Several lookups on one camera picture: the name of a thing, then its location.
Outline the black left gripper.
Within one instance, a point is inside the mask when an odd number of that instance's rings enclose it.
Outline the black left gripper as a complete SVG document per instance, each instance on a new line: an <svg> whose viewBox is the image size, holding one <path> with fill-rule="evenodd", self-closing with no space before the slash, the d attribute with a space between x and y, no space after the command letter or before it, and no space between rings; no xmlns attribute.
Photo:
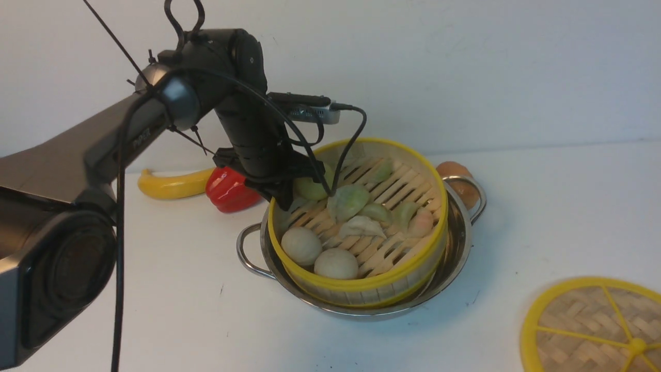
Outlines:
<svg viewBox="0 0 661 372"><path fill-rule="evenodd" d="M320 181L322 162L293 148L283 117L294 108L326 106L323 96L270 92L264 101L247 92L234 92L215 107L231 148L220 148L213 156L219 167L229 167L244 176L248 188L267 201L288 210L294 201L295 179Z"/></svg>

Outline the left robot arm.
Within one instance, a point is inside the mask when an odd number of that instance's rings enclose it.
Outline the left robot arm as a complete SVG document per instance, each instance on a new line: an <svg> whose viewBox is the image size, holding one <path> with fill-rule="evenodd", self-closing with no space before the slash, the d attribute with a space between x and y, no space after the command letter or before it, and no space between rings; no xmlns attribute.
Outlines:
<svg viewBox="0 0 661 372"><path fill-rule="evenodd" d="M263 54L243 29L194 30L162 51L125 99L49 141L2 157L2 369L24 363L87 308L117 272L123 310L124 177L167 130L215 111L231 142L213 162L288 208L293 180L324 175L293 149L288 116L266 94Z"/></svg>

